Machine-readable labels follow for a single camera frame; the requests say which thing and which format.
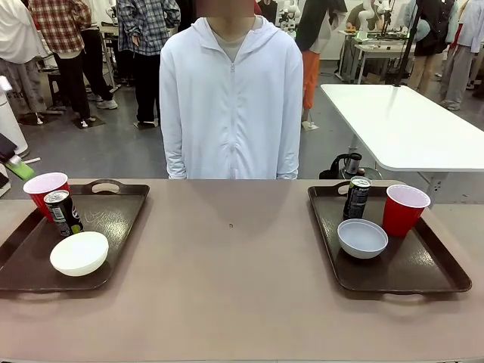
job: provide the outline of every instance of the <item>black kettle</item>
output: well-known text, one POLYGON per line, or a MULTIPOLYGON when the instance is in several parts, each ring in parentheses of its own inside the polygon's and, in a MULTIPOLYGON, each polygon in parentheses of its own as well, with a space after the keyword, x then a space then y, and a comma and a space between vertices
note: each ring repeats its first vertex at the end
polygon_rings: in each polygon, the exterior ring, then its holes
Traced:
POLYGON ((351 153, 351 154, 341 154, 331 164, 329 170, 324 170, 319 174, 320 179, 338 179, 338 174, 340 172, 340 161, 344 160, 345 166, 343 171, 348 175, 356 175, 360 167, 361 154, 351 153))

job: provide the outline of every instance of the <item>red plaid shirt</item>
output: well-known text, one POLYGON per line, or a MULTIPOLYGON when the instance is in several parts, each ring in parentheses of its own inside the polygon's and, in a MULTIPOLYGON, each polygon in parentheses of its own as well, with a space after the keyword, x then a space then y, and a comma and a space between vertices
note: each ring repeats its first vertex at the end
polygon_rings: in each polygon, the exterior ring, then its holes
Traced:
POLYGON ((82 0, 30 0, 29 8, 54 53, 81 51, 81 29, 91 26, 91 12, 82 0))

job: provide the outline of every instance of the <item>zipper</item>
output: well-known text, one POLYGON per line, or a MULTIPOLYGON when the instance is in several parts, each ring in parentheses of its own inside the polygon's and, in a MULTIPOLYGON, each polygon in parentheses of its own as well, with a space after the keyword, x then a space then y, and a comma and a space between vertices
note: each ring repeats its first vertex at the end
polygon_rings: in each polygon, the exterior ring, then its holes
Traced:
POLYGON ((231 91, 232 91, 232 105, 230 115, 230 179, 235 179, 235 64, 232 62, 230 66, 231 76, 231 91))

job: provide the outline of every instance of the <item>plaid shirt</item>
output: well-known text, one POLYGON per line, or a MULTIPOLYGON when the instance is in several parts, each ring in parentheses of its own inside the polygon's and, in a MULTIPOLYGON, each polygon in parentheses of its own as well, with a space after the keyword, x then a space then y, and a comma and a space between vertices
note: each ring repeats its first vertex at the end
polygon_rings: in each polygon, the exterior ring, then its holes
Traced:
POLYGON ((80 29, 91 26, 91 12, 82 0, 30 0, 29 8, 54 53, 84 48, 80 29))
POLYGON ((168 27, 180 24, 175 0, 118 0, 117 7, 120 51, 159 55, 169 38, 168 27), (133 36, 138 37, 139 47, 133 43, 133 36))

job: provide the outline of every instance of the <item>blue plaid shirt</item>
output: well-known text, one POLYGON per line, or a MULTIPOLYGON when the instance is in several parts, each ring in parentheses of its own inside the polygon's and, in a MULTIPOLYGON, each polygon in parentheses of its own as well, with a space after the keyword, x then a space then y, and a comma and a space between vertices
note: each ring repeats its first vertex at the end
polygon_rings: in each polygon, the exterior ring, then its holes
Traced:
POLYGON ((158 55, 169 38, 168 28, 180 24, 175 0, 118 0, 117 7, 120 51, 158 55), (138 47, 133 36, 139 39, 138 47))

